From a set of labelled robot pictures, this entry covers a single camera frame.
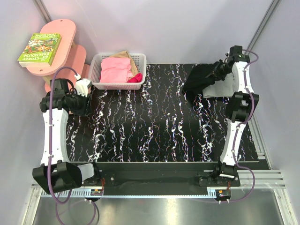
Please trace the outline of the black daisy print t-shirt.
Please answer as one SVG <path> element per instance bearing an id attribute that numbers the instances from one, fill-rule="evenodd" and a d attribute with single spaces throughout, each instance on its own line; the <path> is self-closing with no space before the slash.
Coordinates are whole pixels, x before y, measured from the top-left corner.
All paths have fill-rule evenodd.
<path id="1" fill-rule="evenodd" d="M 193 67 L 182 88 L 182 93 L 186 94 L 186 99 L 189 103 L 192 103 L 198 94 L 202 94 L 205 88 L 218 81 L 213 75 L 207 77 L 217 64 L 218 62 L 213 64 L 198 64 Z"/>

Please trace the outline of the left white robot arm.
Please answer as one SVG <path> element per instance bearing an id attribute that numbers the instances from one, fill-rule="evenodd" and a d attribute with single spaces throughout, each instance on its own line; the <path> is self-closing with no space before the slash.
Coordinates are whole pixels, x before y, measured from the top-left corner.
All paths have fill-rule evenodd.
<path id="1" fill-rule="evenodd" d="M 90 80 L 80 78 L 70 89 L 68 82 L 68 79 L 56 79 L 54 90 L 48 92 L 39 104 L 45 123 L 45 143 L 40 166 L 32 170 L 32 176 L 47 194 L 79 188 L 85 181 L 92 186 L 101 181 L 94 163 L 75 165 L 68 159 L 66 131 L 69 113 L 89 114 L 89 89 L 92 85 Z"/>

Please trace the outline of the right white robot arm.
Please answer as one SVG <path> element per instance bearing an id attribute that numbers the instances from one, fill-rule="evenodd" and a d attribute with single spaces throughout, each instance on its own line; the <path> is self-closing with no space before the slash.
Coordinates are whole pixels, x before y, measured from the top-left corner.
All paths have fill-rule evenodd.
<path id="1" fill-rule="evenodd" d="M 238 151 L 243 131 L 252 118 L 259 102 L 259 95 L 255 94 L 249 75 L 249 67 L 258 61 L 259 57 L 250 60 L 243 52 L 242 46 L 234 45 L 230 48 L 228 59 L 220 61 L 214 69 L 218 78 L 232 73 L 234 77 L 233 95 L 225 109 L 227 118 L 227 134 L 218 165 L 213 171 L 212 180 L 218 186 L 226 186 L 238 178 Z"/>

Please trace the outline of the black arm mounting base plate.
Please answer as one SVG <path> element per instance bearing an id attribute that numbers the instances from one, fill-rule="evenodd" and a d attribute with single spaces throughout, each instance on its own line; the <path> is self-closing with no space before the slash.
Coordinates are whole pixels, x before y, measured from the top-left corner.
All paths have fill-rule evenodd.
<path id="1" fill-rule="evenodd" d="M 104 196 L 112 198 L 200 197 L 207 188 L 238 187 L 233 179 L 218 175 L 216 162 L 97 162 L 104 178 Z"/>

